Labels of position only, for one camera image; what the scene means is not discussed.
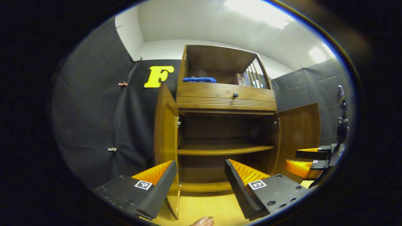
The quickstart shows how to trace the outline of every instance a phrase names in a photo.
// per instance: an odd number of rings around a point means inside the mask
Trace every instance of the wooden shelf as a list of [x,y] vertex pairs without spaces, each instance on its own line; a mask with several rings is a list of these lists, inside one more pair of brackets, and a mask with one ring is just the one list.
[[229,144],[183,144],[177,150],[179,155],[228,155],[228,154],[244,154],[250,152],[259,152],[273,149],[273,146],[259,146],[248,143],[229,143]]
[[183,182],[180,191],[183,192],[215,192],[228,191],[232,187],[228,181],[217,183],[185,183]]

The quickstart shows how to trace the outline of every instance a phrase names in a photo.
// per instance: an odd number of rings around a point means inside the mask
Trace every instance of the ceiling light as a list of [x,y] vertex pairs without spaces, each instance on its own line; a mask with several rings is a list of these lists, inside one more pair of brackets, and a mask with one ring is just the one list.
[[310,53],[311,58],[313,58],[313,60],[316,63],[321,63],[326,60],[324,53],[317,47],[314,47],[312,50],[309,51],[309,53]]
[[332,52],[332,50],[327,45],[322,44],[322,47],[325,49],[325,51],[328,53],[329,56],[331,56],[332,58],[335,58],[334,52]]
[[290,21],[294,21],[288,14],[262,0],[226,0],[224,6],[278,29],[283,29]]

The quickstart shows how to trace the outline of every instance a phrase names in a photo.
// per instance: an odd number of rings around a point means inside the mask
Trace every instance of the white ceiling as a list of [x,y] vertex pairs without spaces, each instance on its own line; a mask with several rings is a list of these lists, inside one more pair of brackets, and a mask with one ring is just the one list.
[[310,28],[292,21],[279,30],[224,6],[226,0],[149,0],[138,8],[144,42],[195,39],[226,43],[265,55],[293,69],[316,62],[323,41]]

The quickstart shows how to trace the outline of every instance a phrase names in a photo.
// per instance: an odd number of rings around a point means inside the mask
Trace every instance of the wooden cabinet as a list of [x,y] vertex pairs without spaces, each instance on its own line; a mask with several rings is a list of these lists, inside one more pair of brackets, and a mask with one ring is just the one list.
[[[267,86],[228,84],[257,61]],[[196,70],[217,83],[182,82]],[[185,47],[176,100],[165,84],[159,88],[155,118],[155,164],[176,160],[178,174],[168,202],[178,217],[181,192],[231,190],[225,159],[267,174],[284,173],[286,159],[297,149],[316,148],[320,136],[318,104],[277,112],[268,76],[256,53],[238,49]]]

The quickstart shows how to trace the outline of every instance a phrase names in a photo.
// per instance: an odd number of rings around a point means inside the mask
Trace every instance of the cabinet door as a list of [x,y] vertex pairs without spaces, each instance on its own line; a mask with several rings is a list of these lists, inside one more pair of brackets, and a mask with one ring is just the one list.
[[303,178],[284,168],[287,159],[302,160],[295,158],[297,149],[318,148],[321,128],[318,103],[277,112],[274,119],[279,119],[279,125],[274,126],[279,135],[275,136],[273,174],[281,173],[301,183]]
[[[167,85],[162,84],[159,88],[155,112],[154,154],[156,165],[170,160],[175,160],[177,163],[177,122],[178,108]],[[178,219],[179,198],[180,185],[178,174],[176,174],[167,194],[168,204],[176,219]]]

